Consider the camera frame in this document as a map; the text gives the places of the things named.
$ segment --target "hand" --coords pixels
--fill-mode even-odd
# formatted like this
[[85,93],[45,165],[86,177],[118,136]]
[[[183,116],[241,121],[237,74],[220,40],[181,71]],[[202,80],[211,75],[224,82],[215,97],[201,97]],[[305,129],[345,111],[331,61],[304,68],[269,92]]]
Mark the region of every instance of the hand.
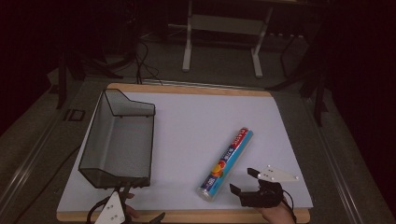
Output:
[[289,208],[280,203],[277,207],[272,208],[254,208],[262,214],[262,217],[270,224],[294,224]]
[[[128,199],[132,199],[134,197],[134,194],[132,193],[128,193],[128,195],[126,196],[126,198]],[[131,206],[129,206],[128,204],[126,204],[126,208],[125,208],[126,213],[134,218],[139,218],[140,214],[139,212],[137,212],[136,210],[134,210]]]

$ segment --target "white table leg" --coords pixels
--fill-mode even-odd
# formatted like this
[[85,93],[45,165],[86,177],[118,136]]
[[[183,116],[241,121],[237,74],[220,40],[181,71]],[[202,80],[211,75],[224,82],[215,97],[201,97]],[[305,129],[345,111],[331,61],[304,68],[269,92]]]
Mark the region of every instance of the white table leg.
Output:
[[272,12],[273,12],[273,8],[272,7],[268,8],[265,21],[262,23],[262,29],[260,30],[259,41],[257,42],[256,47],[251,49],[251,58],[253,60],[254,72],[256,74],[256,77],[258,78],[262,77],[262,66],[260,65],[259,51],[260,48],[262,47],[262,41],[264,40],[265,32],[267,30],[268,23],[271,19]]
[[183,67],[182,71],[183,72],[189,72],[190,71],[190,62],[191,62],[191,13],[192,11],[192,1],[189,1],[189,16],[187,18],[187,42],[186,42],[186,48],[184,49],[184,59],[183,59]]

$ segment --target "metal mesh basket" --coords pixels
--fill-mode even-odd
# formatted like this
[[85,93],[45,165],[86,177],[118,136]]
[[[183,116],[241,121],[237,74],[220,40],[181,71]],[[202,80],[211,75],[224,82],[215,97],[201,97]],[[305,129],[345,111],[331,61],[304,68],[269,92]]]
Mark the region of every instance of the metal mesh basket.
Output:
[[153,104],[102,92],[78,167],[95,188],[149,186],[154,116]]

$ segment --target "white surface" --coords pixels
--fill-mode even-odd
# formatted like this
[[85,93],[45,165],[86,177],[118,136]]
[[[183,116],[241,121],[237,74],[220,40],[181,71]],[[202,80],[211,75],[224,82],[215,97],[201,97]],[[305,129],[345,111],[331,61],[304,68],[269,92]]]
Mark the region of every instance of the white surface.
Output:
[[[313,206],[274,98],[132,92],[126,95],[132,100],[156,105],[151,186],[131,190],[135,197],[127,203],[135,209],[246,209],[240,206],[238,197],[231,194],[229,183],[242,191],[256,191],[259,183],[248,175],[247,168],[260,171],[267,164],[299,176],[299,181],[282,184],[293,197],[296,208]],[[195,190],[242,127],[254,132],[249,146],[224,181],[215,201],[206,202]],[[58,212],[89,211],[111,195],[112,189],[95,189],[79,173],[81,153]]]
[[96,219],[95,224],[120,224],[125,221],[120,196],[117,192],[113,192],[108,199],[104,209]]
[[280,184],[283,184],[283,182],[299,180],[297,175],[291,175],[270,165],[259,173],[257,177],[270,182],[279,182]]

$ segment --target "wooden board edge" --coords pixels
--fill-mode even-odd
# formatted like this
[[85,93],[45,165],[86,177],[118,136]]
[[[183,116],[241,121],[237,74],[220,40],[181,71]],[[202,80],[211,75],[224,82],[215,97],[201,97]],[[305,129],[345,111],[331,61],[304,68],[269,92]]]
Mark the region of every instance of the wooden board edge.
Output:
[[272,97],[268,91],[245,91],[208,87],[184,87],[184,86],[158,86],[136,85],[125,83],[111,83],[108,89],[118,89],[124,92],[153,92],[153,93],[180,93],[180,94],[206,94],[206,95],[235,95],[235,96],[265,96]]
[[[148,223],[163,211],[140,211],[140,218],[134,222]],[[164,211],[162,223],[267,223],[262,215],[253,209],[244,210],[173,210]],[[92,221],[99,217],[100,212],[92,214]],[[308,209],[294,209],[297,223],[308,223],[310,215]],[[88,212],[57,212],[60,221],[86,221]]]

